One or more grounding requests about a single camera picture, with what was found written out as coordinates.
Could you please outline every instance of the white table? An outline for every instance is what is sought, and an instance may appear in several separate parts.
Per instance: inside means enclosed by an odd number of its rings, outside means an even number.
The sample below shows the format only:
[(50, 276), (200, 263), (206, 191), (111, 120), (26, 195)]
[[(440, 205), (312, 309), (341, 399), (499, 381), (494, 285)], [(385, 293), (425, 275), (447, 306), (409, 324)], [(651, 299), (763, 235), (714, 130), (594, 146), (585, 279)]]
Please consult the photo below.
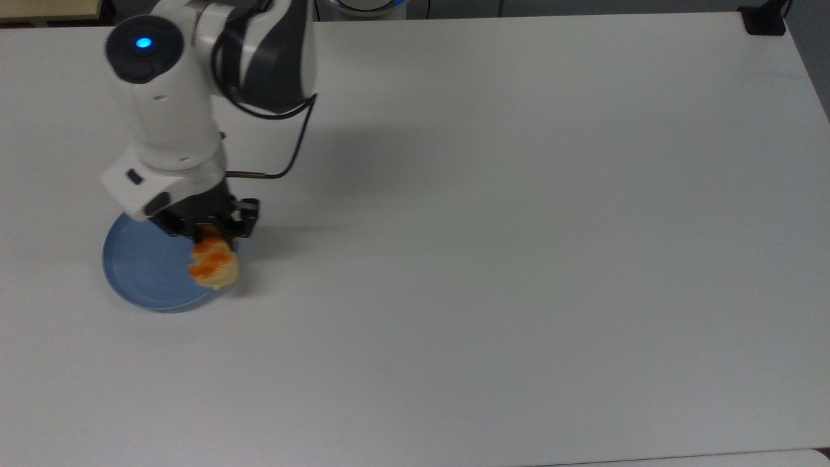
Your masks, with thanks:
[[(830, 445), (830, 125), (737, 13), (317, 26), (237, 287), (100, 269), (107, 29), (0, 31), (0, 464), (520, 466)], [(217, 100), (235, 170), (299, 121)]]

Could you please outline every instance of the black cable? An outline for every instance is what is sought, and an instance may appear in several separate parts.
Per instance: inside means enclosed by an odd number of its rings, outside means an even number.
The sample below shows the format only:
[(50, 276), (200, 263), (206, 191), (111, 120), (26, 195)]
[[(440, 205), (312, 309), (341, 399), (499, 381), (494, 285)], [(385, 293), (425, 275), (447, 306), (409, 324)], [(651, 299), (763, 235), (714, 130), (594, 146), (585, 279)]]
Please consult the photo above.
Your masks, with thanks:
[(238, 178), (238, 179), (281, 179), (288, 175), (291, 172), (291, 168), (294, 167), (294, 163), (297, 161), (297, 155), (300, 153), (300, 147), (303, 144), (303, 139), (305, 138), (305, 129), (308, 127), (309, 120), (311, 120), (311, 112), (314, 110), (314, 104), (317, 102), (317, 95), (314, 94), (313, 96), (309, 97), (307, 101), (309, 103), (308, 109), (309, 111), (305, 113), (305, 119), (303, 120), (303, 126), (300, 129), (300, 135), (297, 137), (297, 144), (294, 146), (294, 154), (291, 155), (291, 160), (288, 161), (288, 165), (278, 174), (264, 174), (262, 172), (243, 172), (238, 170), (229, 170), (225, 173), (225, 176), (228, 178)]
[(210, 69), (211, 74), (213, 75), (213, 80), (216, 82), (216, 86), (219, 88), (219, 91), (222, 93), (223, 96), (225, 96), (226, 99), (228, 99), (229, 102), (231, 102), (231, 104), (233, 104), (234, 107), (236, 107), (240, 111), (247, 113), (250, 116), (255, 116), (256, 118), (262, 118), (265, 120), (285, 120), (299, 114), (309, 105), (309, 102), (311, 100), (310, 98), (303, 102), (299, 107), (295, 108), (292, 111), (288, 111), (284, 114), (262, 114), (257, 111), (252, 111), (251, 109), (243, 106), (242, 103), (237, 99), (237, 97), (233, 95), (234, 92), (237, 92), (237, 90), (231, 88), (226, 83), (222, 82), (221, 79), (219, 79), (217, 71), (217, 58), (219, 56), (219, 49), (222, 47), (222, 44), (226, 40), (227, 36), (225, 35), (225, 32), (222, 32), (221, 34), (219, 34), (216, 43), (213, 44), (213, 49), (210, 52)]
[[(271, 0), (257, 0), (256, 5), (252, 10), (248, 11), (248, 17), (251, 16), (251, 12), (260, 7), (269, 7), (271, 5)], [(216, 42), (213, 44), (213, 49), (211, 49), (210, 53), (210, 70), (213, 80), (216, 82), (217, 88), (222, 93), (225, 98), (233, 104), (237, 109), (247, 113), (248, 115), (255, 116), (257, 118), (262, 118), (265, 120), (286, 120), (291, 118), (292, 116), (296, 116), (300, 112), (305, 109), (309, 111), (305, 114), (305, 119), (303, 120), (303, 126), (300, 129), (300, 135), (297, 136), (297, 143), (294, 146), (294, 154), (291, 155), (291, 159), (288, 162), (288, 165), (279, 173), (277, 174), (265, 174), (262, 172), (245, 172), (245, 171), (238, 171), (238, 170), (229, 170), (225, 172), (225, 177), (227, 178), (247, 178), (247, 179), (281, 179), (288, 175), (291, 172), (291, 168), (294, 167), (294, 163), (297, 161), (297, 155), (300, 153), (300, 147), (303, 144), (303, 139), (305, 138), (305, 130), (308, 127), (309, 120), (311, 119), (311, 112), (314, 110), (314, 105), (317, 102), (317, 95), (312, 94), (311, 97), (306, 99), (302, 104), (300, 104), (295, 109), (288, 111), (283, 114), (263, 114), (257, 111), (253, 111), (247, 107), (245, 107), (235, 96), (238, 94), (239, 90), (236, 87), (231, 87), (224, 81), (219, 78), (218, 70), (217, 70), (217, 59), (219, 56), (219, 50), (222, 48), (222, 44), (227, 40), (227, 34), (225, 31), (222, 31), (217, 37)]]

